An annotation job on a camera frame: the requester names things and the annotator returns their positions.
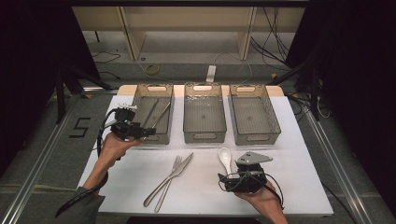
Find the forearm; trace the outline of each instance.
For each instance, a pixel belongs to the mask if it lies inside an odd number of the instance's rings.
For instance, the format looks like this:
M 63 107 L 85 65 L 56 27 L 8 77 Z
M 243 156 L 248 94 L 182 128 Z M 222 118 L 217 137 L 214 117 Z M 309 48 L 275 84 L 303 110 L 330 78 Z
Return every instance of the forearm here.
M 287 224 L 288 220 L 283 214 L 280 206 L 268 207 L 265 203 L 252 203 L 253 207 L 264 217 L 267 217 L 274 224 Z
M 105 178 L 106 172 L 110 167 L 111 165 L 108 164 L 107 161 L 99 159 L 93 166 L 90 176 L 88 176 L 85 181 L 83 188 L 91 189 L 98 185 Z

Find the clear plastic bin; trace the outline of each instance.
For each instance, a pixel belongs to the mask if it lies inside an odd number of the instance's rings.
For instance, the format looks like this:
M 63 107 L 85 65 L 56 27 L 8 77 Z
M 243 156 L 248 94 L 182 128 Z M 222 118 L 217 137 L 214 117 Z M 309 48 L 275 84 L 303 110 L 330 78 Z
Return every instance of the clear plastic bin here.
M 219 83 L 186 83 L 184 87 L 186 143 L 223 143 L 227 126 Z
M 155 125 L 157 129 L 155 135 L 145 139 L 145 143 L 168 145 L 174 105 L 173 85 L 138 85 L 134 105 L 137 105 L 137 110 L 133 122 L 139 122 L 144 128 L 152 128 Z
M 281 131 L 265 85 L 231 85 L 235 144 L 273 145 Z

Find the cutlery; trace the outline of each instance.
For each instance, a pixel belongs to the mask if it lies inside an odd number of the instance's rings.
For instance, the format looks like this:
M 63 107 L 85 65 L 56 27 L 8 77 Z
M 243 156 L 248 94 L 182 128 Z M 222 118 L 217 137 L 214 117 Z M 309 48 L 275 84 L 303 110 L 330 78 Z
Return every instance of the cutlery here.
M 181 157 L 180 156 L 176 156 L 175 163 L 174 163 L 174 166 L 172 168 L 172 172 L 174 172 L 176 170 L 176 168 L 180 165 L 180 163 L 181 163 Z M 155 209 L 154 209 L 155 213 L 158 213 L 160 211 L 161 205 L 163 205 L 163 199 L 165 199 L 166 192 L 168 191 L 169 185 L 171 185 L 171 182 L 172 182 L 172 179 L 170 179 L 168 181 L 168 183 L 166 184 L 165 189 L 163 190 L 163 194 L 161 195 L 161 198 L 158 201 L 157 206 L 155 206 Z
M 231 152 L 227 147 L 222 147 L 219 150 L 219 158 L 221 163 L 224 165 L 227 171 L 227 178 L 232 178 L 231 176 Z
M 172 174 L 170 174 L 169 176 L 167 176 L 165 178 L 165 180 L 154 190 L 150 193 L 150 195 L 147 197 L 147 199 L 143 202 L 143 205 L 145 205 L 145 207 L 149 206 L 149 203 L 151 203 L 152 199 L 154 198 L 154 196 L 160 191 L 160 189 L 165 186 L 165 184 L 172 179 L 173 177 L 180 175 L 180 173 L 184 170 L 184 168 L 187 166 L 187 164 L 189 164 L 191 158 L 192 158 L 192 154 L 190 154 L 190 156 L 184 160 L 176 169 L 174 172 L 172 172 Z

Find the gray floor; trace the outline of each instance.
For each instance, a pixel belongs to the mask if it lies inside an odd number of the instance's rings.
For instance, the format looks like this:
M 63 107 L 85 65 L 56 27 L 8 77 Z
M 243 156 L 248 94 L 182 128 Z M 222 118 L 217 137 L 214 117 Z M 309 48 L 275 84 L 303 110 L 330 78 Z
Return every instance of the gray floor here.
M 120 55 L 117 60 L 111 63 L 97 64 L 100 72 L 111 72 L 120 77 L 120 79 L 116 79 L 109 73 L 101 74 L 104 82 L 115 87 L 144 82 L 163 82 L 163 79 L 160 78 L 171 80 L 174 83 L 186 79 L 204 81 L 207 67 L 213 63 L 218 67 L 215 80 L 227 84 L 240 83 L 247 79 L 248 83 L 267 83 L 271 80 L 271 74 L 281 76 L 285 73 L 285 71 L 265 65 L 262 56 L 254 49 L 250 49 L 246 61 L 241 62 L 235 59 L 232 55 L 237 55 L 237 47 L 232 33 L 151 33 L 147 36 L 145 46 L 136 62 L 129 59 L 122 35 L 99 33 L 100 43 L 96 42 L 93 32 L 86 32 L 85 35 L 92 54 L 107 51 Z M 255 34 L 256 40 L 261 42 L 264 37 L 264 34 Z M 286 43 L 290 43 L 292 40 L 290 34 L 284 34 L 282 37 L 284 37 Z M 277 52 L 274 42 L 269 43 L 268 47 L 272 52 Z M 106 62 L 114 57 L 114 55 L 102 53 L 94 59 L 97 62 Z M 276 65 L 275 61 L 267 59 L 266 62 Z M 158 64 L 161 68 L 160 73 L 155 78 L 147 77 L 144 75 L 140 63 L 143 66 L 150 63 Z M 292 78 L 282 83 L 281 87 L 285 93 L 294 92 L 294 81 L 295 78 Z M 94 87 L 89 82 L 81 82 L 87 88 Z M 73 100 L 77 102 L 70 113 L 69 121 L 65 124 L 62 136 L 50 155 L 49 161 L 38 179 L 18 223 L 51 223 L 57 209 L 71 197 L 89 158 L 90 148 L 95 142 L 98 127 L 105 116 L 112 97 L 111 94 L 98 92 L 90 92 L 90 94 L 87 95 L 88 97 L 72 96 Z M 290 104 L 295 113 L 300 110 L 300 107 L 294 102 L 290 102 Z M 56 100 L 54 98 L 49 99 L 35 131 L 28 137 L 26 148 L 19 152 L 17 158 L 0 179 L 0 217 L 10 206 L 20 186 L 35 165 L 42 149 L 50 139 L 50 135 L 56 127 L 56 106 Z M 89 129 L 83 138 L 71 138 L 71 135 L 82 134 L 82 130 L 74 129 L 79 118 L 90 118 L 80 122 L 81 126 Z M 315 136 L 308 121 L 308 116 L 303 112 L 296 115 L 296 119 L 299 120 L 298 124 L 319 178 L 349 208 L 345 194 L 340 188 L 337 177 L 332 171 L 319 140 Z M 329 137 L 353 187 L 363 200 L 373 223 L 396 223 L 375 186 L 364 173 L 359 161 L 353 156 L 336 118 L 321 118 L 320 124 Z M 334 209 L 332 216 L 288 217 L 290 223 L 353 223 L 340 203 L 335 200 L 330 192 L 326 192 Z M 98 223 L 125 223 L 127 218 L 101 214 L 98 217 Z M 261 222 L 268 223 L 264 218 L 261 218 Z

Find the sleeve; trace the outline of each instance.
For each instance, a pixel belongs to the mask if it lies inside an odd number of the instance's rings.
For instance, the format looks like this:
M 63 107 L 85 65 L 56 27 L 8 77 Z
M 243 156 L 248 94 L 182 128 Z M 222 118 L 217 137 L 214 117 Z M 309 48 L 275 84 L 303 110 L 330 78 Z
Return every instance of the sleeve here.
M 85 189 L 79 187 L 74 196 L 79 195 Z M 62 212 L 56 219 L 55 223 L 73 223 L 73 224 L 93 224 L 96 223 L 96 216 L 105 196 L 96 194 L 88 195 L 81 201 Z

